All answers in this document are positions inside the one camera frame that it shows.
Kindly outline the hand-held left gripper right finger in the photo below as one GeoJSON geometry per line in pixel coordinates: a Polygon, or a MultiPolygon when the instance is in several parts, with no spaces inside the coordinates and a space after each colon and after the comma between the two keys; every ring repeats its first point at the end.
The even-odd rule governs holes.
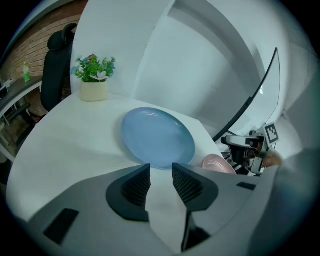
{"type": "Polygon", "coordinates": [[[186,207],[185,238],[222,233],[254,237],[274,185],[278,167],[261,177],[228,174],[173,163],[173,186],[186,207]]]}

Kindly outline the person's right hand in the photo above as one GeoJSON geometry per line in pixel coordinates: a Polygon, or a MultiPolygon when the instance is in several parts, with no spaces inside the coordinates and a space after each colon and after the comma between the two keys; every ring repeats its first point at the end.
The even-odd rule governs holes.
{"type": "Polygon", "coordinates": [[[282,156],[273,149],[270,149],[266,155],[266,157],[263,159],[263,168],[269,168],[274,166],[281,166],[283,164],[283,158],[282,156]]]}

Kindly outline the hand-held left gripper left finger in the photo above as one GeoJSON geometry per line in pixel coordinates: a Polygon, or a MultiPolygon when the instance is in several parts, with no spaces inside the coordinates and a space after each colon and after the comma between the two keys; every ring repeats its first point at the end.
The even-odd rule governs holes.
{"type": "Polygon", "coordinates": [[[170,170],[138,165],[77,182],[28,222],[50,256],[174,256],[182,203],[170,170]]]}

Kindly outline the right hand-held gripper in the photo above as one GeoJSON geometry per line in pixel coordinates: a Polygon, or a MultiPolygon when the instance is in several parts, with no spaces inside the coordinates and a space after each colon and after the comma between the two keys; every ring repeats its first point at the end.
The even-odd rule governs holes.
{"type": "Polygon", "coordinates": [[[247,136],[227,135],[221,138],[221,143],[229,146],[232,161],[256,175],[261,174],[264,158],[279,141],[274,122],[250,131],[247,136]]]}

